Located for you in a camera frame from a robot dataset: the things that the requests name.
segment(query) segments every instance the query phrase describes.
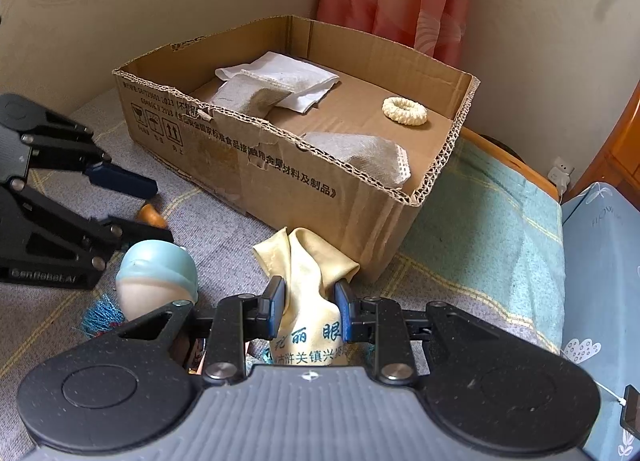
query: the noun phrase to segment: white crocheted ring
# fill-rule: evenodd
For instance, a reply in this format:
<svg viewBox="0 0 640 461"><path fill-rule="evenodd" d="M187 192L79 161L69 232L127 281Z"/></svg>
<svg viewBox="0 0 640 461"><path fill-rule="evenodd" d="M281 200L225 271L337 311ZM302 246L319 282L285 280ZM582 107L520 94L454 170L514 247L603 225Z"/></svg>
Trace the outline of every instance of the white crocheted ring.
<svg viewBox="0 0 640 461"><path fill-rule="evenodd" d="M407 98L393 96L382 102L382 112L387 118L406 126L421 126L427 121L427 109Z"/></svg>

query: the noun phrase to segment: phone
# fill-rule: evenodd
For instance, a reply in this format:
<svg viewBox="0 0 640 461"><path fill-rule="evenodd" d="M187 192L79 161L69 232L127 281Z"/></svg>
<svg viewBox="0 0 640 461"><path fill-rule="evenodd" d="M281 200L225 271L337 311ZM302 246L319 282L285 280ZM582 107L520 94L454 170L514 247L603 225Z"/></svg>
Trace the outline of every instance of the phone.
<svg viewBox="0 0 640 461"><path fill-rule="evenodd" d="M638 390L628 385L625 389L626 405L622 408L620 415L620 427L624 428L629 434L640 439L640 394Z"/></svg>

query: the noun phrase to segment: orange object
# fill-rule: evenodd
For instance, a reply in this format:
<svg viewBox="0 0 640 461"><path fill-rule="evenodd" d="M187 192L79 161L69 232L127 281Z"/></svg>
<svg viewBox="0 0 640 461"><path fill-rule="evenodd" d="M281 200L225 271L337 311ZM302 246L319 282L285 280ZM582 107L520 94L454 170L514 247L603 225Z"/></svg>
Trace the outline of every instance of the orange object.
<svg viewBox="0 0 640 461"><path fill-rule="evenodd" d="M614 186L640 210L640 82L600 152L565 199L578 196L596 181Z"/></svg>
<svg viewBox="0 0 640 461"><path fill-rule="evenodd" d="M156 228L167 228L168 226L164 218L159 215L158 211L151 204L146 204L140 209L138 219Z"/></svg>

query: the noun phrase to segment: blue tassel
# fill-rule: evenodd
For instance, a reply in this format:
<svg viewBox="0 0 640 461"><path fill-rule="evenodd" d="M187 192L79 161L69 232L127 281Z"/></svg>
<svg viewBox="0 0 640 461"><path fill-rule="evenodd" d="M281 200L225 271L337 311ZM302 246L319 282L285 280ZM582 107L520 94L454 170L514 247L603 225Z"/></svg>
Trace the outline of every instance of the blue tassel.
<svg viewBox="0 0 640 461"><path fill-rule="evenodd" d="M88 338L95 338L111 331L124 321L125 318L120 308L108 295L103 294L84 313L80 329Z"/></svg>
<svg viewBox="0 0 640 461"><path fill-rule="evenodd" d="M365 362L371 367L373 365L373 354L376 352L376 346L373 344L367 345L367 352L365 353Z"/></svg>
<svg viewBox="0 0 640 461"><path fill-rule="evenodd" d="M271 358L271 350L268 347L262 352L262 361L265 364L273 364L273 358Z"/></svg>

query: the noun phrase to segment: white cloth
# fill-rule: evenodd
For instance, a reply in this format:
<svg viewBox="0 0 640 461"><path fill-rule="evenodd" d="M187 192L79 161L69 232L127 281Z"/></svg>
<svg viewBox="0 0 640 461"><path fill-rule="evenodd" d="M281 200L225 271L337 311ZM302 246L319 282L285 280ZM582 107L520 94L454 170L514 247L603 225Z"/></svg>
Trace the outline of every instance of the white cloth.
<svg viewBox="0 0 640 461"><path fill-rule="evenodd" d="M303 139L388 188L400 188L411 176L406 151L380 136L311 132Z"/></svg>
<svg viewBox="0 0 640 461"><path fill-rule="evenodd" d="M216 69L216 76L224 81L239 73L271 82L290 91L291 95L277 105L302 114L309 111L311 106L319 102L340 80L335 73L272 51L251 64Z"/></svg>

